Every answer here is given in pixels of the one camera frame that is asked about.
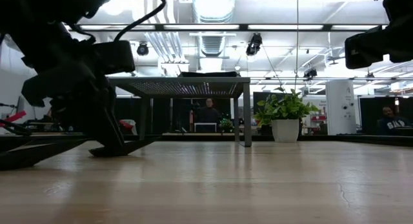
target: potted plant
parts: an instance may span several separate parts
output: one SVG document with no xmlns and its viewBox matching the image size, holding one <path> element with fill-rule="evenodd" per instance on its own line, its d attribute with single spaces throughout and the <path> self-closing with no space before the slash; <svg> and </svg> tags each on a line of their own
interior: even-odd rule
<svg viewBox="0 0 413 224">
<path fill-rule="evenodd" d="M 279 100 L 276 95 L 271 95 L 266 101 L 258 101 L 257 104 L 264 109 L 254 118 L 259 121 L 259 127 L 272 126 L 272 135 L 277 142 L 293 143 L 298 138 L 299 120 L 311 111 L 318 111 L 318 108 L 311 103 L 304 104 L 294 89 L 291 89 L 291 94 L 281 87 L 277 90 L 283 92 L 283 97 Z"/>
<path fill-rule="evenodd" d="M 219 123 L 219 127 L 224 133 L 232 133 L 234 131 L 234 125 L 232 124 L 232 121 L 227 118 L 223 118 L 221 120 L 221 122 Z"/>
</svg>

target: metal table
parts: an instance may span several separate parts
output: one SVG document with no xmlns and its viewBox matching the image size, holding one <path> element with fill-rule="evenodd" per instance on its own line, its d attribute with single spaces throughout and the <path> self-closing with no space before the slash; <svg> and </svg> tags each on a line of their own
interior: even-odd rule
<svg viewBox="0 0 413 224">
<path fill-rule="evenodd" d="M 147 101 L 142 102 L 141 117 L 151 98 L 233 98 L 235 140 L 239 143 L 238 98 L 243 94 L 244 147 L 251 147 L 251 107 L 249 77 L 111 77 L 111 84 Z M 139 138 L 145 138 L 145 118 L 141 118 Z"/>
</svg>

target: white flower pot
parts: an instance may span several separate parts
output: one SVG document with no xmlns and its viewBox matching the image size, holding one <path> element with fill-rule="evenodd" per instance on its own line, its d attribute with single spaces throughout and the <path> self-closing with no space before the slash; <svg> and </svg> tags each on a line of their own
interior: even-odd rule
<svg viewBox="0 0 413 224">
<path fill-rule="evenodd" d="M 272 120 L 272 135 L 278 143 L 295 143 L 298 132 L 298 119 Z"/>
</svg>

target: man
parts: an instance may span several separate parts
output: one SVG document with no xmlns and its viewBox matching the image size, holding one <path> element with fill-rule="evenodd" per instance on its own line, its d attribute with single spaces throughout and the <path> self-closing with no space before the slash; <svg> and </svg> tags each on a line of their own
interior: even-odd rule
<svg viewBox="0 0 413 224">
<path fill-rule="evenodd" d="M 396 117 L 390 107 L 383 108 L 384 118 L 379 120 L 379 133 L 382 135 L 397 135 L 395 128 L 408 127 L 410 123 L 403 117 Z"/>
<path fill-rule="evenodd" d="M 214 109 L 214 102 L 211 98 L 206 99 L 206 107 L 201 108 L 198 113 L 198 122 L 200 123 L 219 123 L 219 112 Z"/>
</svg>

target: table leg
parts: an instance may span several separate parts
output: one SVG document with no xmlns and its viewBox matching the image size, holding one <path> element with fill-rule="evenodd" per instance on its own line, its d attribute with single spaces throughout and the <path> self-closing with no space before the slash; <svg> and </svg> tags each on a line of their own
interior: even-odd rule
<svg viewBox="0 0 413 224">
<path fill-rule="evenodd" d="M 148 110 L 150 100 L 148 98 L 142 97 L 142 105 L 141 105 L 141 119 L 139 124 L 139 140 L 145 139 L 145 132 L 146 132 L 146 113 Z"/>
<path fill-rule="evenodd" d="M 244 147 L 252 146 L 251 136 L 251 102 L 250 102 L 250 84 L 244 84 Z"/>
<path fill-rule="evenodd" d="M 239 109 L 238 109 L 238 98 L 234 98 L 234 133 L 235 133 L 235 142 L 239 143 Z"/>
</svg>

